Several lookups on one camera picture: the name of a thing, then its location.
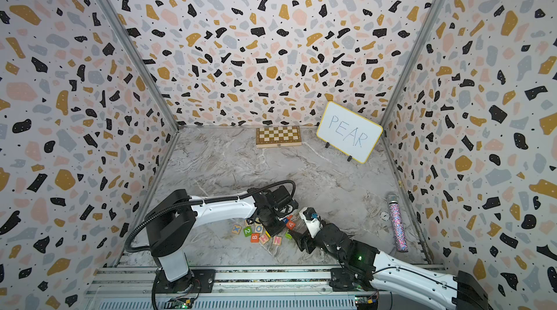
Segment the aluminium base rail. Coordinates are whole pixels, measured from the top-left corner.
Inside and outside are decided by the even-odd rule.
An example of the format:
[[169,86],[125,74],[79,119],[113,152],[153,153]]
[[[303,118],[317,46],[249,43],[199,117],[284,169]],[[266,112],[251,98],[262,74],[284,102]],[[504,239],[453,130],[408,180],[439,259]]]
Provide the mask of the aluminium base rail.
[[380,282],[369,291],[330,285],[339,267],[193,267],[190,280],[169,282],[154,267],[103,268],[84,309],[442,309],[442,285],[432,295]]

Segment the wooden pink N block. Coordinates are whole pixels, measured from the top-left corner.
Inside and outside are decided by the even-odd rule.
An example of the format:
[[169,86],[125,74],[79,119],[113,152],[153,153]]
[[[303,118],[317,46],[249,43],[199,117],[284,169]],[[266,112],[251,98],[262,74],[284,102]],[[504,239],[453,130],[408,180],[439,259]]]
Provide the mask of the wooden pink N block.
[[281,242],[282,242],[282,237],[280,236],[275,236],[273,239],[273,244],[274,246],[281,246]]

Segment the glitter microphone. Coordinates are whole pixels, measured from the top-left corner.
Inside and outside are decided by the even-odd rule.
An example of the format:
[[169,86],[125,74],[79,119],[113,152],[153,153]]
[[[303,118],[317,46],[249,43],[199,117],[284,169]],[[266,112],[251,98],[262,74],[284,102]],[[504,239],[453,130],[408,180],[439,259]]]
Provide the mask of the glitter microphone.
[[401,253],[408,252],[408,243],[406,240],[406,232],[403,224],[402,212],[398,202],[398,196],[394,192],[389,192],[386,195],[387,204],[389,207],[390,221],[393,227],[395,236],[396,250]]

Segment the yellow framed whiteboard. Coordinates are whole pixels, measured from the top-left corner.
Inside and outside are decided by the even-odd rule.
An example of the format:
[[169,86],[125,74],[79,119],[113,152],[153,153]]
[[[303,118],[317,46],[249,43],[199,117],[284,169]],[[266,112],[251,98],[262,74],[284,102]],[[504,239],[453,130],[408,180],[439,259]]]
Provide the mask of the yellow framed whiteboard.
[[329,101],[316,136],[355,162],[365,164],[383,131],[381,125]]

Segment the small silver disc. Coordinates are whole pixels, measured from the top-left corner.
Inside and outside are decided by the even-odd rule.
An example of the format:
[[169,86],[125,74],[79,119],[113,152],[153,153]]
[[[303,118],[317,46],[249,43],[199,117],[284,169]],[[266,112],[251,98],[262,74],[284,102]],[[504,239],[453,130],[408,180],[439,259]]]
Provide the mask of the small silver disc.
[[387,221],[390,218],[390,215],[387,212],[381,212],[380,213],[380,218],[384,221]]

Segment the wooden chessboard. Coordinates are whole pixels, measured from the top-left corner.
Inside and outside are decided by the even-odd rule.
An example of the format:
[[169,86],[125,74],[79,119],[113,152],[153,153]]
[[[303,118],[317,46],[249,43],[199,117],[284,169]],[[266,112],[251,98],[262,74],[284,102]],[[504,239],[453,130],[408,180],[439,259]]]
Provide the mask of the wooden chessboard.
[[298,126],[261,127],[256,130],[257,148],[282,148],[302,144]]

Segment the green two block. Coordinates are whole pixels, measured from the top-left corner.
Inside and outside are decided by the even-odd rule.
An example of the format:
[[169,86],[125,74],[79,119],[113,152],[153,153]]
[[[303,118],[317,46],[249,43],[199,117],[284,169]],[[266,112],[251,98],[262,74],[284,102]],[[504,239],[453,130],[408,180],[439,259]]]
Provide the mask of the green two block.
[[244,235],[245,237],[250,237],[252,234],[252,227],[245,227],[243,229]]

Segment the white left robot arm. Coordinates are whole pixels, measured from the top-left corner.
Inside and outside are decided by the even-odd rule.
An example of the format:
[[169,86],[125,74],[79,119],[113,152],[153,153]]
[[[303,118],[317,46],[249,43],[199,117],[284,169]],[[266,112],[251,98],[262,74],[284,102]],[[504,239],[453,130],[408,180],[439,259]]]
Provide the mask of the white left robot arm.
[[278,235],[286,227],[284,219],[299,207],[287,184],[295,186],[293,181],[284,180],[234,195],[206,198],[190,196],[184,189],[172,192],[145,218],[149,252],[166,280],[193,277],[185,242],[196,227],[243,219],[261,224],[271,236]]

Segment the red B block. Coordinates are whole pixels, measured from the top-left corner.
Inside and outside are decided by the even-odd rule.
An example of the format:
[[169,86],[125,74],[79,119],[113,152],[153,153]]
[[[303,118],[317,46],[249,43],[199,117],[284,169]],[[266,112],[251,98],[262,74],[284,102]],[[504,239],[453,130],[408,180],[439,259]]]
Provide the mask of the red B block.
[[260,240],[260,235],[258,233],[252,233],[250,237],[251,243],[258,243]]

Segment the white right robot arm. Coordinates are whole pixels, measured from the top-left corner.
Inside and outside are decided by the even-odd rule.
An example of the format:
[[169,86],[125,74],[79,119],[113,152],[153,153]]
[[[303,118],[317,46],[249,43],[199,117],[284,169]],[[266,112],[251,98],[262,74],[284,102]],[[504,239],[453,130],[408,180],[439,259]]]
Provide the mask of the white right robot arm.
[[390,291],[431,309],[489,309],[487,293],[467,273],[456,276],[402,262],[354,240],[335,224],[310,223],[290,235],[301,251],[320,249],[338,261],[329,285],[334,291]]

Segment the wooden pink H block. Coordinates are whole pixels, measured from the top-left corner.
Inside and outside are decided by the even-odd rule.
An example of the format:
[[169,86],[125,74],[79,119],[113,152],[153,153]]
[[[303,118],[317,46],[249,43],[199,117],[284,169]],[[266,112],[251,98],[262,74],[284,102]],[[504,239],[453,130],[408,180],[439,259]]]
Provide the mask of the wooden pink H block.
[[270,240],[270,238],[267,235],[262,234],[259,238],[259,243],[261,245],[266,244],[268,241]]

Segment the wooden blue X block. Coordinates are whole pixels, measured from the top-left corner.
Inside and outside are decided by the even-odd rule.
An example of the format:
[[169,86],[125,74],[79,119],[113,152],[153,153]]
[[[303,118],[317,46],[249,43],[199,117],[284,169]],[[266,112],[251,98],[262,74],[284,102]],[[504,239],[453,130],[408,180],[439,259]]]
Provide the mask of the wooden blue X block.
[[241,231],[242,231],[242,227],[240,225],[235,224],[232,227],[232,233],[233,234],[239,235],[241,233]]

